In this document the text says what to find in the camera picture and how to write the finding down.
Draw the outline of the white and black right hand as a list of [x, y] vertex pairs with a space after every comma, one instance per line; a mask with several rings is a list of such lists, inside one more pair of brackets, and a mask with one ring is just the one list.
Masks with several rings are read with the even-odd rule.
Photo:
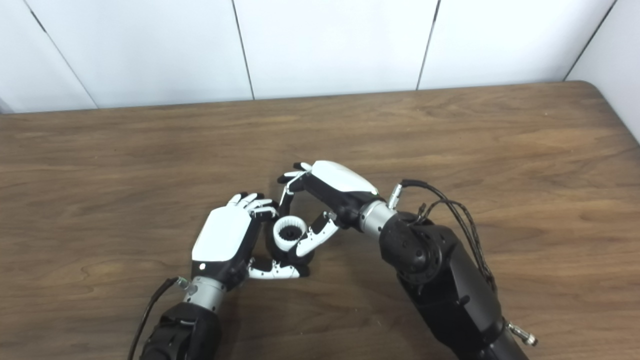
[[387, 223], [397, 218], [397, 211], [371, 182], [338, 162], [296, 162], [294, 168], [277, 179], [283, 185], [279, 213], [288, 216], [295, 194], [300, 192], [311, 194], [328, 210], [302, 232], [301, 239], [275, 241], [286, 262], [308, 263], [309, 255], [338, 230], [354, 229], [378, 241]]

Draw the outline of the white and black left hand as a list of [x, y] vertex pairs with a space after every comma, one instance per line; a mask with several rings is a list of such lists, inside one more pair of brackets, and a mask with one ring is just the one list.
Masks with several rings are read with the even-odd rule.
[[278, 215], [275, 202], [262, 193], [234, 194], [226, 205], [211, 210], [190, 253], [194, 290], [183, 301], [217, 313], [226, 293], [248, 279], [310, 276], [307, 266], [253, 257], [263, 223]]

